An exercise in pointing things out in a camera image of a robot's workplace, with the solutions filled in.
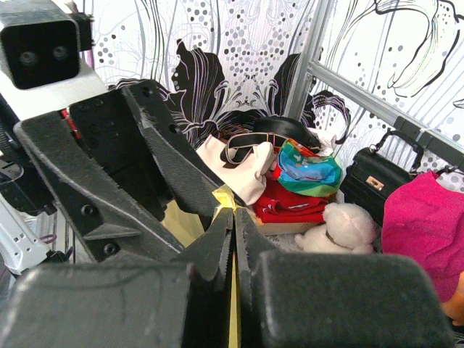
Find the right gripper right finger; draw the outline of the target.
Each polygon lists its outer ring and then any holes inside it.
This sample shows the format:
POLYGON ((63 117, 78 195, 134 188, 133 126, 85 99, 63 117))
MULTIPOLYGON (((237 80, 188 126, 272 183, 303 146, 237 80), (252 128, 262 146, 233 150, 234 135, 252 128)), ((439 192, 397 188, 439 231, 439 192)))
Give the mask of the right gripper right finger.
POLYGON ((285 252, 234 213, 240 347, 453 347, 432 283, 387 254, 285 252))

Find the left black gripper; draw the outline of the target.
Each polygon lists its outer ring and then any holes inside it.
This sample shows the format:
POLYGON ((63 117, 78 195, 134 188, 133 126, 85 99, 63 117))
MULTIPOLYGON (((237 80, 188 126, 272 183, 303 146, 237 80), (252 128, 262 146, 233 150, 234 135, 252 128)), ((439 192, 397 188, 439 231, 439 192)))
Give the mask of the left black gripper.
POLYGON ((169 188, 185 212, 211 217, 219 205, 213 191, 224 182, 182 134, 153 80, 21 121, 14 133, 94 262, 178 256, 183 245, 160 222, 169 188))

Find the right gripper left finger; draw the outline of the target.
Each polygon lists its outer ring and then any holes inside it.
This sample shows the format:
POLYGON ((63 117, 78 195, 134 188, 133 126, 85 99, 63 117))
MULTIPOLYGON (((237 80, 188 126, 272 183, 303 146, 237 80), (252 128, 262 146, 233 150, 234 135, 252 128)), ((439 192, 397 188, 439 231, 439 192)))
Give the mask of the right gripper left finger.
POLYGON ((227 347, 233 212, 173 261, 44 265, 1 313, 3 347, 227 347))

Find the yellow trash bag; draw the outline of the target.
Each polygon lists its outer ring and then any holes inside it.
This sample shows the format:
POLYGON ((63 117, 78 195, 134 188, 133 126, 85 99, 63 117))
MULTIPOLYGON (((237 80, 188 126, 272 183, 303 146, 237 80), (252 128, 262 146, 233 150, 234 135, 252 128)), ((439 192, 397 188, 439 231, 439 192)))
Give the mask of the yellow trash bag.
MULTIPOLYGON (((219 201, 219 209, 223 207, 232 207, 236 210, 238 206, 244 206, 239 203, 239 196, 233 194, 232 190, 226 185, 213 191, 213 196, 219 201)), ((202 225, 200 217, 197 214, 184 212, 177 202, 171 201, 165 210, 165 218, 162 225, 171 232, 185 247, 198 239, 205 231, 206 227, 202 225)), ((238 281, 236 269, 236 253, 233 253, 232 259, 232 280, 231 280, 231 311, 229 319, 229 337, 228 347, 240 347, 239 334, 239 305, 238 300, 238 281)))

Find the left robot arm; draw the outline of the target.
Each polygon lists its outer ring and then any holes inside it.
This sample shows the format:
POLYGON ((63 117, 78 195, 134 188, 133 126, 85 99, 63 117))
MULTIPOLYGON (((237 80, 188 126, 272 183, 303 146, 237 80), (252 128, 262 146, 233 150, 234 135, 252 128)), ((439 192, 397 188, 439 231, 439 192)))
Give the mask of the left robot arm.
POLYGON ((223 181, 178 130, 161 91, 143 80, 82 97, 60 86, 1 98, 1 192, 32 216, 62 211, 86 254, 104 264, 165 263, 183 252, 161 222, 167 203, 211 215, 223 181))

